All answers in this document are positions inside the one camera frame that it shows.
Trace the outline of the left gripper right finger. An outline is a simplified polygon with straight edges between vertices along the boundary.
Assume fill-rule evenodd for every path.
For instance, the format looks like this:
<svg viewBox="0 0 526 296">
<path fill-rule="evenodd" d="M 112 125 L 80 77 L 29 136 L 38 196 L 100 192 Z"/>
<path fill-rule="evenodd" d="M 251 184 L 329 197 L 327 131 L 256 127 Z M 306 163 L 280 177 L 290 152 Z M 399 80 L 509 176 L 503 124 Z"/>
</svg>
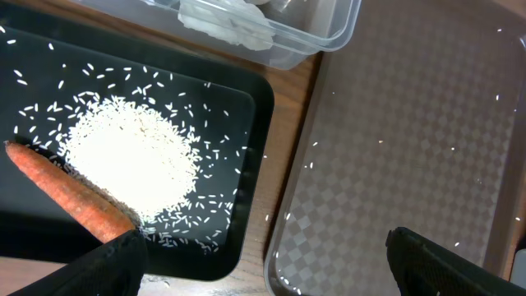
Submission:
<svg viewBox="0 0 526 296">
<path fill-rule="evenodd" d="M 391 230 L 385 246 L 402 296 L 525 296 L 525 289 L 405 227 Z"/>
</svg>

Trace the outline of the white tissue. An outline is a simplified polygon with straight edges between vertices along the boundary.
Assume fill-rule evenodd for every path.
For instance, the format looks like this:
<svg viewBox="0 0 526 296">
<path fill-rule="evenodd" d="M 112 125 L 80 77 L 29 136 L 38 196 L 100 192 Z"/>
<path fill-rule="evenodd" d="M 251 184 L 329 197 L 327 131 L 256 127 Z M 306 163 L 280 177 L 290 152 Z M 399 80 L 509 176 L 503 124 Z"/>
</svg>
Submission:
<svg viewBox="0 0 526 296">
<path fill-rule="evenodd" d="M 265 29 L 269 22 L 257 5 L 245 1 L 219 1 L 219 3 L 240 9 L 251 16 L 250 20 L 227 16 L 211 8 L 197 6 L 191 1 L 180 2 L 178 19 L 188 29 L 206 33 L 231 45 L 242 45 L 253 51 L 272 48 L 275 33 Z"/>
</svg>

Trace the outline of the orange carrot piece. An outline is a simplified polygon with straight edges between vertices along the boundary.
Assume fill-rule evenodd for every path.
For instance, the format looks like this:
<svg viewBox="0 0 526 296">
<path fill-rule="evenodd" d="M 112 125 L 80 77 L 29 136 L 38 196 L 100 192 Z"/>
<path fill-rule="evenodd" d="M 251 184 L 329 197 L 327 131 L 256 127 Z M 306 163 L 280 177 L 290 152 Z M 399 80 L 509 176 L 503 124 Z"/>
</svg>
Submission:
<svg viewBox="0 0 526 296">
<path fill-rule="evenodd" d="M 101 243 L 136 228 L 117 207 L 32 149 L 7 141 L 5 151 L 34 185 Z"/>
</svg>

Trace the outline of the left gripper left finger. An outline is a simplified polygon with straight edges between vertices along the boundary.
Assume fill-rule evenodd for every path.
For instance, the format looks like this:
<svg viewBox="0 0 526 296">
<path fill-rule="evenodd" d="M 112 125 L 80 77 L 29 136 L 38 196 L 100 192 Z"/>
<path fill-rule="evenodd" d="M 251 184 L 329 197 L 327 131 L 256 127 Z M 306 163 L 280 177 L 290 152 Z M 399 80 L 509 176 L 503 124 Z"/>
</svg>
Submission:
<svg viewBox="0 0 526 296">
<path fill-rule="evenodd" d="M 147 266 L 145 239 L 130 230 L 10 296 L 137 296 Z"/>
</svg>

